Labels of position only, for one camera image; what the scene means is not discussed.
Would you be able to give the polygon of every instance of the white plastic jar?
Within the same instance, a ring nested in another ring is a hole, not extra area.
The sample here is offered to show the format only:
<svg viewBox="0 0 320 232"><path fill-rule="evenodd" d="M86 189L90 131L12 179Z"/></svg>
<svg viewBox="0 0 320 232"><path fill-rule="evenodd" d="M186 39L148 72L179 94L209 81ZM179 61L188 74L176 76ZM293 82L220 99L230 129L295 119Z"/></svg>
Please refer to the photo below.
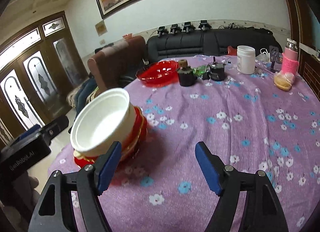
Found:
<svg viewBox="0 0 320 232"><path fill-rule="evenodd" d="M250 46L240 45L237 49L237 70L243 74L253 74L256 59L256 50Z"/></svg>

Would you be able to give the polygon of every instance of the blue gripper pad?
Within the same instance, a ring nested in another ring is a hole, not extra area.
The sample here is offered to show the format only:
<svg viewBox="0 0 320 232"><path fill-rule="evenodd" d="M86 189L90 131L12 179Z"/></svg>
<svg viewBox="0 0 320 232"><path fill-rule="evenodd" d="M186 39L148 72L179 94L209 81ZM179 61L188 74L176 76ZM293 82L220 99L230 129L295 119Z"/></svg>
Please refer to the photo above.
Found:
<svg viewBox="0 0 320 232"><path fill-rule="evenodd" d="M103 156L107 155L109 155L109 157L104 165L101 168L98 167L100 170L96 169L97 171L99 171L98 183L96 185L99 196L108 189L111 179L115 174L116 168L121 158L121 143L113 142L108 152Z"/></svg>
<svg viewBox="0 0 320 232"><path fill-rule="evenodd" d="M199 166L202 170L202 173L204 175L205 180L207 181L207 184L209 186L209 189L213 192L215 192L216 195L220 196L222 193L222 188L220 186L220 181L219 181L219 174L218 170L216 170L213 166L212 158L213 156L205 145L204 142L199 142L196 144L196 158L199 163Z"/></svg>

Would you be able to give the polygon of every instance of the white bowl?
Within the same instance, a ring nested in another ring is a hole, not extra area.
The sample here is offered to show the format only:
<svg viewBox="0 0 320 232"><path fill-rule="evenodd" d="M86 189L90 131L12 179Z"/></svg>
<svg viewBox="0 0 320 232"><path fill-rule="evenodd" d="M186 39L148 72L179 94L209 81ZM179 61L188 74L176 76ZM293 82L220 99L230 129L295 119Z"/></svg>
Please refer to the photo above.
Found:
<svg viewBox="0 0 320 232"><path fill-rule="evenodd" d="M135 119L128 92L121 88L107 90L86 105L76 118L71 145L87 157L105 154L114 141L125 141Z"/></svg>

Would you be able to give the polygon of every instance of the decorative glass pattern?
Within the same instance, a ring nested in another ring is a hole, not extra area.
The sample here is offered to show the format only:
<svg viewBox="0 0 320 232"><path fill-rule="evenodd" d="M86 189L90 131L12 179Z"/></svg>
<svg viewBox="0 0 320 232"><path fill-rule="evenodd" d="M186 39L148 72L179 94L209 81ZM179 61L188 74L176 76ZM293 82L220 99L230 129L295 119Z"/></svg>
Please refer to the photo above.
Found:
<svg viewBox="0 0 320 232"><path fill-rule="evenodd" d="M0 86L11 109L26 130L30 129L35 124L44 126L44 122L36 113L24 93L15 70L12 70L3 79Z"/></svg>
<svg viewBox="0 0 320 232"><path fill-rule="evenodd" d="M42 102L46 103L52 96L58 94L40 51L26 59L23 65Z"/></svg>
<svg viewBox="0 0 320 232"><path fill-rule="evenodd" d="M73 87L78 86L81 82L81 76L78 73L78 70L72 60L68 47L65 43L65 39L62 38L53 43L54 48L58 54L59 60L68 76Z"/></svg>
<svg viewBox="0 0 320 232"><path fill-rule="evenodd" d="M0 139L2 142L4 142L5 145L9 144L13 140L11 133L2 122L1 118L0 118Z"/></svg>
<svg viewBox="0 0 320 232"><path fill-rule="evenodd" d="M15 41L14 44L9 46L0 54L0 70L15 57L17 57L21 52L39 40L41 40L41 37L38 28L36 28Z"/></svg>
<svg viewBox="0 0 320 232"><path fill-rule="evenodd" d="M65 28L62 17L45 23L44 25L42 25L42 27L44 31L44 36L48 36Z"/></svg>

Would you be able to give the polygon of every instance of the red fruit plate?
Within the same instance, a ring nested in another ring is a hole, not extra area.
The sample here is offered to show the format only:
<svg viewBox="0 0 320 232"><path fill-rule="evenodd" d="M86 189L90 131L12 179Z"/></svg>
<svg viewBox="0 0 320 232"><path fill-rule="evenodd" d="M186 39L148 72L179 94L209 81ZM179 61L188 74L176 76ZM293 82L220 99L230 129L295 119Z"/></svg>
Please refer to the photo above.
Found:
<svg viewBox="0 0 320 232"><path fill-rule="evenodd" d="M136 76L148 87L163 87L178 81L178 68L176 61L160 61L139 70Z"/></svg>

